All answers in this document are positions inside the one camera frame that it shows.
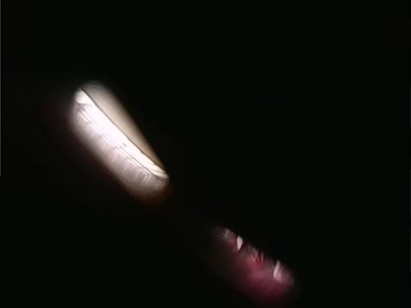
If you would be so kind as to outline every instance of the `light fixture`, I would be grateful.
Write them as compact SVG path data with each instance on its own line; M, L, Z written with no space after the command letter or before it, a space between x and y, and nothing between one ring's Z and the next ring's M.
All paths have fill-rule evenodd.
M90 83L77 91L73 126L85 145L132 193L145 198L165 188L168 175L154 162L159 161L158 158L105 87Z

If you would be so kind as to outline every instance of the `blurry light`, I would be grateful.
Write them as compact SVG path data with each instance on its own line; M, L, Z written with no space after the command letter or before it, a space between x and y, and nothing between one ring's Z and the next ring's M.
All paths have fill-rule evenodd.
M128 189L141 197L147 197L165 188L168 175L108 118L90 94L80 89L75 94L74 101L73 120L76 131ZM111 108L116 111L120 106Z

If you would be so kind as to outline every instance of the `bright light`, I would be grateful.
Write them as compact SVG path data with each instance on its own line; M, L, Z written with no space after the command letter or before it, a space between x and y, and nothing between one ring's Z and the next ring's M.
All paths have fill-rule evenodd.
M166 186L164 170L142 153L84 90L79 90L74 100L76 131L127 188L144 197Z

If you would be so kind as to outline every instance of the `black background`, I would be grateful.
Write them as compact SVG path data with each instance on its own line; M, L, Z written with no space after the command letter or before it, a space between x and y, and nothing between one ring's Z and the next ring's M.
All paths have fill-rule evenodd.
M336 300L326 290L356 256L341 249L358 209L342 187L359 189L341 114L358 114L344 110L336 73L353 51L286 26L261 40L126 11L17 2L6 16L2 197L19 209L9 232L25 296L248 305L194 253L201 226L219 224L297 269L301 306ZM171 176L167 202L129 197L68 131L87 80L108 85L140 124Z

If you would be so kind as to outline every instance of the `white light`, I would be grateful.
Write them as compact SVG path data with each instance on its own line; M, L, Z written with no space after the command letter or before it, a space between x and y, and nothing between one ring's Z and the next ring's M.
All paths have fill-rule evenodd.
M115 173L133 188L137 185L156 190L165 186L167 174L127 138L87 93L79 90L74 100L76 128Z
M75 101L79 104L94 104L91 98L84 91L78 91L76 93Z

